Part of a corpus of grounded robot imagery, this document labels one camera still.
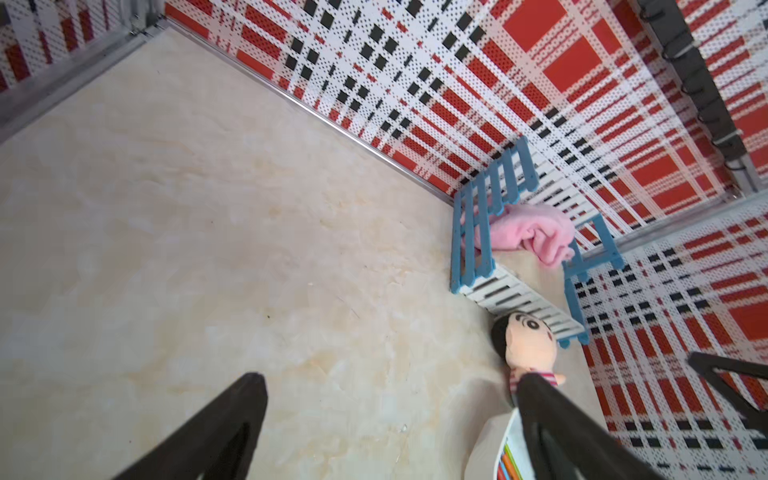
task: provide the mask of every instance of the pink blanket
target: pink blanket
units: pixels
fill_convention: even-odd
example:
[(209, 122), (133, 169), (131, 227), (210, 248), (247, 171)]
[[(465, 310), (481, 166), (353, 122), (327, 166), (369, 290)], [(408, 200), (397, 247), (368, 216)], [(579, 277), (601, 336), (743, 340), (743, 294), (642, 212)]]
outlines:
[[(570, 260), (569, 247), (576, 229), (571, 220), (549, 205), (507, 205), (501, 215), (491, 215), (491, 250), (529, 250), (547, 267)], [(480, 229), (475, 228), (475, 245), (480, 246)]]

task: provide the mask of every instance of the plush doll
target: plush doll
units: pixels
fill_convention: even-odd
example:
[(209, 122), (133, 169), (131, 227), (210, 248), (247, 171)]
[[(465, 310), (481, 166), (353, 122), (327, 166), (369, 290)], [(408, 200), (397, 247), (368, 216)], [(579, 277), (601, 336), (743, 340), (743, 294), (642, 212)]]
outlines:
[(553, 386), (565, 383), (565, 376), (552, 372), (558, 343), (546, 323), (523, 312), (499, 317), (491, 329), (493, 347), (511, 369), (509, 390), (517, 392), (523, 375), (536, 372)]

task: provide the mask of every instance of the red and white plaid pattern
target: red and white plaid pattern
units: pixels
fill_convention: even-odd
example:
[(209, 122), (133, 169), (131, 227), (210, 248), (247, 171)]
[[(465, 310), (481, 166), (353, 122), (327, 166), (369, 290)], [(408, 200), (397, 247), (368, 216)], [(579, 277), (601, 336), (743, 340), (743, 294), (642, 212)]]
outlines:
[(122, 25), (119, 0), (8, 0), (0, 8), (0, 94)]
[[(635, 250), (577, 284), (608, 429), (668, 478), (765, 478), (768, 440), (686, 364), (690, 352), (768, 362), (768, 202)], [(755, 406), (768, 385), (725, 380)]]
[[(680, 4), (711, 37), (761, 167), (766, 7), (740, 5)], [(166, 13), (449, 194), (520, 134), (616, 237), (729, 182), (627, 0), (170, 0)]]

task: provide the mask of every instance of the marble floor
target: marble floor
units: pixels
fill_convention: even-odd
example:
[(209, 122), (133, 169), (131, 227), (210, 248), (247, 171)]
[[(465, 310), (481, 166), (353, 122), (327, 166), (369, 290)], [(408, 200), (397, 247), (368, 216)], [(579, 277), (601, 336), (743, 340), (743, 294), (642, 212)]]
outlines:
[(5, 475), (109, 478), (257, 371), (252, 478), (461, 478), (509, 405), (486, 313), (448, 291), (450, 227), (166, 31), (0, 146)]

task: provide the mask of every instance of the black clip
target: black clip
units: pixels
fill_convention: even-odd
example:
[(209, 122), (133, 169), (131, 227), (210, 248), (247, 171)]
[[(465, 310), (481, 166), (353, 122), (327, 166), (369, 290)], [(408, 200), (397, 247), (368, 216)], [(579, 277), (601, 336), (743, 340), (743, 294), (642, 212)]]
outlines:
[(704, 120), (704, 118), (702, 118), (702, 116), (701, 116), (701, 112), (699, 112), (699, 113), (696, 115), (696, 118), (697, 118), (697, 119), (698, 119), (698, 120), (699, 120), (701, 123), (703, 123), (703, 124), (705, 124), (705, 125), (714, 125), (714, 124), (719, 124), (719, 123), (720, 123), (720, 117), (715, 117), (715, 118), (713, 118), (713, 119), (711, 119), (711, 120)]
[(662, 8), (658, 12), (649, 16), (649, 15), (646, 15), (645, 6), (642, 6), (640, 7), (640, 14), (638, 14), (638, 17), (640, 17), (640, 20), (642, 20), (645, 23), (655, 22), (656, 20), (661, 20), (662, 18), (664, 18), (664, 9)]
[[(676, 42), (676, 41), (677, 41), (677, 40), (678, 40), (680, 37), (683, 37), (684, 35), (690, 35), (690, 37), (691, 37), (691, 41), (688, 43), (688, 45), (685, 45), (685, 46), (684, 46), (684, 47), (682, 47), (680, 50), (678, 50), (676, 54), (674, 54), (674, 55), (670, 55), (670, 54), (669, 54), (669, 52), (667, 51), (667, 50), (669, 49), (669, 47), (670, 47), (670, 46), (671, 46), (671, 45), (672, 45), (674, 42)], [(694, 39), (694, 37), (693, 37), (693, 36), (692, 36), (692, 34), (690, 33), (690, 30), (688, 30), (687, 28), (685, 28), (683, 31), (681, 31), (680, 33), (678, 33), (677, 35), (675, 35), (675, 36), (674, 36), (674, 37), (673, 37), (671, 40), (669, 40), (669, 41), (668, 41), (666, 44), (662, 45), (662, 49), (661, 49), (661, 57), (662, 57), (664, 60), (666, 60), (666, 61), (669, 61), (669, 62), (672, 62), (672, 61), (679, 61), (679, 60), (680, 60), (680, 58), (681, 58), (683, 55), (685, 55), (686, 53), (688, 53), (688, 51), (690, 51), (692, 48), (696, 48), (696, 47), (698, 47), (698, 46), (699, 46), (699, 42), (697, 42), (697, 41)]]
[(741, 135), (742, 133), (743, 132), (737, 128), (736, 130), (734, 130), (734, 131), (730, 132), (729, 134), (724, 135), (724, 136), (722, 136), (722, 137), (720, 137), (720, 138), (718, 138), (716, 140), (713, 138), (712, 140), (710, 140), (710, 143), (714, 147), (717, 147), (717, 148), (719, 148), (721, 150), (723, 150), (725, 148), (731, 148), (731, 147), (736, 146), (736, 143), (734, 141), (726, 142), (726, 140), (729, 140), (729, 139), (731, 139), (733, 137), (738, 138), (739, 135)]
[(704, 87), (699, 87), (697, 90), (694, 90), (694, 91), (689, 91), (688, 87), (687, 87), (688, 81), (691, 78), (693, 78), (696, 75), (698, 75), (699, 72), (701, 72), (701, 71), (707, 71), (707, 68), (706, 67), (699, 67), (696, 70), (694, 70), (691, 73), (689, 73), (688, 76), (683, 78), (683, 80), (680, 82), (680, 91), (682, 91), (683, 93), (685, 93), (686, 95), (689, 95), (689, 96), (691, 96), (691, 95), (698, 95), (701, 92), (703, 92), (704, 91)]

